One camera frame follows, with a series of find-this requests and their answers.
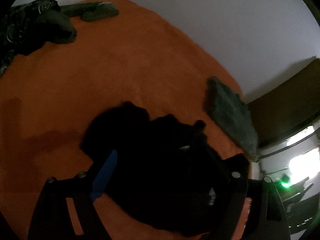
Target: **white wall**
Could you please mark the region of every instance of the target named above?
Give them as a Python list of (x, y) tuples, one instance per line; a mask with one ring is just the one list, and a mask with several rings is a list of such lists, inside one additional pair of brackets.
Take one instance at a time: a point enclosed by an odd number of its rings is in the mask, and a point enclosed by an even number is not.
[(160, 14), (214, 56), (238, 81), (247, 102), (320, 56), (320, 28), (302, 0), (132, 1)]

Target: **metal screw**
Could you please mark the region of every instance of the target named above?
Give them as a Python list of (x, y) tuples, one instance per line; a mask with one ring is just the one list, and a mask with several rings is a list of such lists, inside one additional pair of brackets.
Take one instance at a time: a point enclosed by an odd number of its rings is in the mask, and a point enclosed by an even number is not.
[(232, 177), (234, 177), (235, 179), (238, 179), (238, 178), (240, 178), (240, 173), (239, 172), (237, 172), (237, 171), (234, 171), (232, 174)]
[(267, 183), (272, 182), (272, 179), (270, 177), (264, 177), (263, 180)]
[(81, 171), (78, 173), (78, 178), (84, 178), (87, 174), (85, 173), (85, 171)]
[(48, 183), (52, 183), (52, 182), (54, 182), (55, 180), (56, 180), (55, 177), (49, 177), (49, 178), (47, 179), (47, 182), (48, 182)]

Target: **orange fabric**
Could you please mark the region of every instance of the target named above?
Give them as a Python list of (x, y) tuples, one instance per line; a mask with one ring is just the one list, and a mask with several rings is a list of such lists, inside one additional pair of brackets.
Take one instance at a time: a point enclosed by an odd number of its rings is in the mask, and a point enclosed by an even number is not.
[[(21, 239), (46, 178), (87, 170), (92, 162), (79, 149), (86, 128), (123, 101), (151, 118), (201, 119), (222, 158), (242, 152), (202, 111), (210, 76), (240, 93), (214, 58), (152, 11), (127, 0), (89, 1), (111, 1), (120, 15), (93, 23), (72, 18), (74, 43), (47, 42), (18, 55), (0, 79), (0, 210)], [(106, 195), (95, 206), (113, 240), (185, 239), (135, 221)]]

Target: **wall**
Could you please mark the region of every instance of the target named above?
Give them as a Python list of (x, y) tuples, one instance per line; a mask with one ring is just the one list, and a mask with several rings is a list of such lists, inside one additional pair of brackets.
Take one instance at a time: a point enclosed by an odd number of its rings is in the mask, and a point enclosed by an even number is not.
[(238, 81), (246, 102), (320, 56), (320, 28), (302, 0), (132, 1), (160, 14), (214, 56)]

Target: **green cloth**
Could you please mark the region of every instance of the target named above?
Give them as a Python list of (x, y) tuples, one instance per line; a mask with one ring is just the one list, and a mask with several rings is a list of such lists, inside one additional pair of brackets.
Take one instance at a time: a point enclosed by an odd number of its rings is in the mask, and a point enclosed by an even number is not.
[(11, 7), (0, 21), (0, 77), (17, 54), (28, 55), (46, 41), (71, 43), (77, 36), (69, 17), (92, 22), (119, 14), (111, 2), (59, 6), (55, 0), (36, 0)]
[(256, 161), (258, 136), (252, 126), (247, 105), (239, 94), (217, 77), (209, 78), (207, 85), (205, 112), (252, 161)]

